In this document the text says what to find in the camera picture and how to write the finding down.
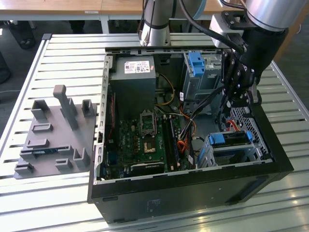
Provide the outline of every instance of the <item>metal case frame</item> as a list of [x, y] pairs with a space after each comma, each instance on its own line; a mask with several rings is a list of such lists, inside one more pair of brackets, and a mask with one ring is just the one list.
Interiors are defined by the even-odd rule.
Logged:
[[[173, 52], [173, 49], [185, 52], [185, 49], [179, 48], [171, 48], [169, 52]], [[150, 52], [149, 50], [144, 48], [139, 50], [138, 54], [149, 55], [155, 52], [153, 47]], [[111, 61], [112, 57], [105, 61], [102, 90], [107, 88]], [[247, 201], [269, 183], [281, 180], [293, 171], [262, 107], [253, 105], [250, 110], [274, 162], [216, 167], [213, 170], [208, 168], [206, 171], [188, 170], [154, 175], [152, 178], [107, 180], [104, 184], [100, 184], [94, 177], [97, 176], [96, 168], [103, 159], [104, 147], [103, 144], [98, 144], [97, 152], [92, 156], [88, 202], [96, 205], [108, 223], [115, 223]], [[104, 130], [105, 115], [101, 113], [101, 116], [99, 130], [102, 128]]]

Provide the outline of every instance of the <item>power supply label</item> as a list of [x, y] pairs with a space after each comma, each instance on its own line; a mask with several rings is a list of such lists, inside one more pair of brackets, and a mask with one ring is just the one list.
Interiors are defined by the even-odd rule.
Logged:
[[150, 73], [149, 61], [130, 61], [125, 63], [125, 74]]

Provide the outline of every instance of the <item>wooden table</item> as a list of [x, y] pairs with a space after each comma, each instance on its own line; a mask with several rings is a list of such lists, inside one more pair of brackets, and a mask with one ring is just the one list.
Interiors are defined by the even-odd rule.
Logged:
[[102, 0], [0, 0], [0, 20], [99, 20]]

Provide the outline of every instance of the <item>yellow wire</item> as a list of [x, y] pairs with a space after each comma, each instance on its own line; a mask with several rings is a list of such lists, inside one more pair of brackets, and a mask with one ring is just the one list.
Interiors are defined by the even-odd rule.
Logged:
[[174, 89], [174, 86], [173, 86], [173, 84], [168, 80], [168, 78], [166, 77], [166, 76], [164, 76], [163, 74], [159, 74], [159, 75], [161, 75], [161, 76], [163, 76], [164, 77], [164, 79], [169, 83], [169, 85], [172, 87], [172, 89], [173, 89], [173, 96], [172, 96], [172, 99], [170, 100], [170, 101], [168, 101], [168, 102], [166, 102], [166, 103], [159, 103], [159, 104], [155, 104], [156, 106], [165, 106], [165, 105], [169, 105], [169, 104], [171, 104], [172, 102], [173, 102], [173, 100], [174, 100], [174, 98], [175, 98], [175, 89]]

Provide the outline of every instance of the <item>slotted metal surface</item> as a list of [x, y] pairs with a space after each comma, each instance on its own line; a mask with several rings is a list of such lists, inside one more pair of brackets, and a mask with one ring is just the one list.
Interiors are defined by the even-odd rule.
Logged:
[[[176, 45], [209, 45], [200, 34], [172, 36]], [[48, 105], [56, 84], [65, 84], [74, 103], [99, 104], [104, 47], [135, 45], [136, 35], [55, 35], [43, 41], [0, 141], [0, 231], [300, 231], [309, 224], [309, 118], [275, 64], [259, 90], [265, 110], [295, 171], [249, 201], [127, 224], [108, 225], [87, 204], [89, 173], [15, 180], [14, 167], [30, 127], [34, 99]]]

